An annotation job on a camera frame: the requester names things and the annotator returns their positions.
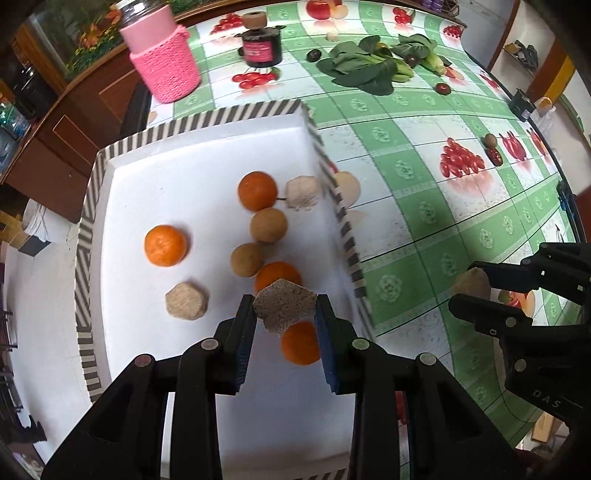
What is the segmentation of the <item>beige cake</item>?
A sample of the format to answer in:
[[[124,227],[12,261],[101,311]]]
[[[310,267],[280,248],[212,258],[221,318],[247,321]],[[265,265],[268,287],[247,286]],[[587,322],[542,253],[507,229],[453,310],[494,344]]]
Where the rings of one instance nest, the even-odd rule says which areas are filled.
[[[321,196],[320,184],[314,176],[297,176],[286,184],[287,207],[294,210],[311,210]]]
[[[256,317],[270,334],[280,337],[287,329],[315,316],[317,294],[286,279],[279,279],[264,287],[253,301]]]
[[[165,294],[165,307],[174,318],[194,321],[207,310],[207,293],[190,282],[181,282]]]
[[[465,294],[472,297],[489,300],[491,285],[485,271],[481,268],[471,268],[460,274],[452,287],[452,293]]]

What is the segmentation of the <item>beige cake top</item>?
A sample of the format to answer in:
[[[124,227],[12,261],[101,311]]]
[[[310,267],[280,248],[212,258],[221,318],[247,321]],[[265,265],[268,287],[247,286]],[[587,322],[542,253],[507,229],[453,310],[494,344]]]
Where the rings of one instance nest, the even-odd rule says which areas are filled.
[[[264,287],[253,301],[256,317],[270,334],[280,337],[287,329],[315,316],[317,294],[286,279],[279,279]]]

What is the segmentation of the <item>tan round fruit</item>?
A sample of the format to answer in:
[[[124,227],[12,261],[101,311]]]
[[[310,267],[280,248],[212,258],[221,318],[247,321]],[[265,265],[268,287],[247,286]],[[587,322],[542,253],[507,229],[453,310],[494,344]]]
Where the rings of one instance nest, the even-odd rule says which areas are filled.
[[[287,234],[287,217],[276,208],[266,208],[256,212],[249,223],[252,238],[264,244],[273,244]]]

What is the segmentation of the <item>green fruit tablecloth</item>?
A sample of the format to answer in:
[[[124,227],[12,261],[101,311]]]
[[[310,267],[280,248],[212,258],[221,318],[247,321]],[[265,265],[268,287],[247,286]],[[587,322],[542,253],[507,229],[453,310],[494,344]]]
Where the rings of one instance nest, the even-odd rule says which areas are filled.
[[[202,83],[177,103],[153,103],[156,125],[214,108],[300,98],[321,131],[329,158],[356,177],[349,210],[360,247],[377,341],[394,354],[429,351],[442,361],[511,444],[539,418],[507,392],[498,344],[451,316],[456,277],[470,263],[519,263],[543,242],[572,241],[559,203],[560,174],[539,134],[515,118],[500,85],[465,52],[462,28],[440,17],[371,1],[294,1],[266,6],[280,27],[283,62],[254,72],[239,59],[239,12],[190,29]],[[437,42],[451,65],[424,67],[389,96],[332,83],[307,53],[377,35]],[[438,94],[447,83],[450,95]],[[488,158],[491,133],[503,165]]]

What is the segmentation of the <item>brown kiwi fruit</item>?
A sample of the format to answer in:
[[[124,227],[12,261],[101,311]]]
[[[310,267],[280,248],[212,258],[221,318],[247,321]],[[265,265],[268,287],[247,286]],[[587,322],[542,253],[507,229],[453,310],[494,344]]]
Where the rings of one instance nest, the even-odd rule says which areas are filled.
[[[495,149],[498,145],[498,141],[493,134],[488,133],[483,137],[483,144],[487,149]]]

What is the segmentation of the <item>small black box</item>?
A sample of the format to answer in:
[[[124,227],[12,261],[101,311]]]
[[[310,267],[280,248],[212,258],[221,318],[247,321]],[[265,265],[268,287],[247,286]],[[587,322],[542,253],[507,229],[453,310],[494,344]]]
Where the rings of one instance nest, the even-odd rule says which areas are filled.
[[[509,109],[521,122],[527,122],[536,107],[521,89],[517,89],[509,101]]]

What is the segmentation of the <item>red jujube on green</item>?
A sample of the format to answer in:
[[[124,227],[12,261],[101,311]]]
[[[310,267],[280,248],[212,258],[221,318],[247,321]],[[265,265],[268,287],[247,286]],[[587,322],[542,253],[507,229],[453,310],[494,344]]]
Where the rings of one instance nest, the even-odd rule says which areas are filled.
[[[434,89],[440,95],[450,95],[452,92],[451,87],[444,82],[437,83]]]

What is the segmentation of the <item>dark plum right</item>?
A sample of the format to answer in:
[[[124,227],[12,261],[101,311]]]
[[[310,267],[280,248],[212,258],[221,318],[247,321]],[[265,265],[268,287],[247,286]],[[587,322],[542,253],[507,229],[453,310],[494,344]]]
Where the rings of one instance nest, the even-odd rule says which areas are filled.
[[[411,54],[409,54],[409,55],[407,55],[407,56],[405,57],[405,62],[406,62],[406,63],[407,63],[407,64],[408,64],[408,65],[409,65],[409,66],[410,66],[412,69],[414,69],[414,68],[415,68],[415,66],[417,66],[417,65],[419,64],[419,62],[420,62],[420,59],[419,59],[417,56],[415,56],[415,55],[411,55]]]

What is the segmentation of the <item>dark plum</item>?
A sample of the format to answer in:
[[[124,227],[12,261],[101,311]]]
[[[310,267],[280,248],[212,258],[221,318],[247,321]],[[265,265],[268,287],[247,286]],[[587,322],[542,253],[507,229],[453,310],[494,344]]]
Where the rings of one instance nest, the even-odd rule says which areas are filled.
[[[322,57],[322,52],[318,49],[311,49],[307,53],[307,60],[308,62],[314,63],[317,62]]]
[[[411,55],[411,54],[409,54],[409,55],[407,55],[407,56],[405,57],[405,62],[406,62],[406,63],[407,63],[407,64],[408,64],[408,65],[409,65],[409,66],[410,66],[412,69],[414,69],[414,68],[415,68],[415,66],[417,66],[417,65],[419,64],[419,62],[420,62],[420,59],[419,59],[417,56],[415,56],[415,55]]]

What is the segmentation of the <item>large bok choy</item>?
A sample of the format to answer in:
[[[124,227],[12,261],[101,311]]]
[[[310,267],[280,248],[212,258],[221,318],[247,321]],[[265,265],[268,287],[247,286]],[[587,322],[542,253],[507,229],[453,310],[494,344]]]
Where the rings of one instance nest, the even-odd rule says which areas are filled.
[[[407,83],[415,76],[414,70],[395,57],[381,37],[367,36],[359,43],[346,41],[319,59],[318,70],[332,77],[332,83],[356,88],[375,96],[394,92],[394,83]]]

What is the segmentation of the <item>wooden side cabinet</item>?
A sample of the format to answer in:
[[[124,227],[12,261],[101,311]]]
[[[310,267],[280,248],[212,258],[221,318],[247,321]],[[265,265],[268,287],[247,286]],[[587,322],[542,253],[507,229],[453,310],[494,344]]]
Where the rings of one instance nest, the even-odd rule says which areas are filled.
[[[33,124],[1,182],[76,223],[96,154],[144,129],[150,102],[127,47],[115,47]]]

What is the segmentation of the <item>dark plum left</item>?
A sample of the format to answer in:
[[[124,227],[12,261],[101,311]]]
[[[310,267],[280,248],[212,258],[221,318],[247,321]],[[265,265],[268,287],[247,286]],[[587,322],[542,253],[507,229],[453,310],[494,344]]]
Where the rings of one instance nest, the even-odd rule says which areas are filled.
[[[314,63],[317,62],[322,57],[322,52],[318,49],[311,49],[307,53],[307,60],[308,62]]]

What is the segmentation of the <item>black jar with cork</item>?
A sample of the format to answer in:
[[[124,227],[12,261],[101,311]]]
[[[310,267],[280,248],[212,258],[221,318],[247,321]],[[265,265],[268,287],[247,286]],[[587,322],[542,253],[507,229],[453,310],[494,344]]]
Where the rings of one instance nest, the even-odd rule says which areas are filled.
[[[283,61],[280,29],[267,24],[263,11],[245,13],[242,19],[245,32],[242,40],[242,58],[247,66],[263,69],[279,65]]]

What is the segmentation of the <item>pink knitted jar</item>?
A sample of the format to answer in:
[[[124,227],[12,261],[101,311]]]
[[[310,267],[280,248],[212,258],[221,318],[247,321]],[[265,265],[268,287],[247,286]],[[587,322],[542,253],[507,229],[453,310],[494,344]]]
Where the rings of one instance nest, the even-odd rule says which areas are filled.
[[[124,0],[119,32],[129,59],[153,97],[169,104],[190,95],[200,73],[188,44],[187,29],[178,24],[163,1]]]

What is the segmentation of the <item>flower garden painting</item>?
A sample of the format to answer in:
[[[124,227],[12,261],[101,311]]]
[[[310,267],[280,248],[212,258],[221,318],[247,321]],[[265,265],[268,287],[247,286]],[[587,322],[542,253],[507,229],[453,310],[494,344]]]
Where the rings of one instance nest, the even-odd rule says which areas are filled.
[[[27,24],[66,80],[122,43],[116,1],[44,1]]]

